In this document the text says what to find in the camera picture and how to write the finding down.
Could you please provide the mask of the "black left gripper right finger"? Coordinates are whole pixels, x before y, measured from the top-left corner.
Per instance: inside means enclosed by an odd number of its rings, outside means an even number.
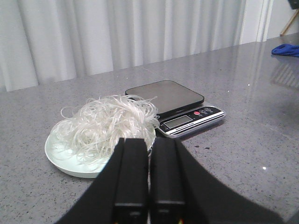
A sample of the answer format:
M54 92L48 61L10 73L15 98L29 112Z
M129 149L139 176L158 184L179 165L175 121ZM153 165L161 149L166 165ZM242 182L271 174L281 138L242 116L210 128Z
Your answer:
M157 138L150 162L153 224L281 224L205 170L181 141Z

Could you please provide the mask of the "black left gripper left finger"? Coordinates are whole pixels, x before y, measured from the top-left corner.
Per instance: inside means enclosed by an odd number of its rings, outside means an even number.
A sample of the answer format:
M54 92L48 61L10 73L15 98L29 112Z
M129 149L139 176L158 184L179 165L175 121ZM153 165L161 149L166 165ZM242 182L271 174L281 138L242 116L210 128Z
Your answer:
M59 224L144 224L147 222L148 152L143 139L119 139L90 187Z

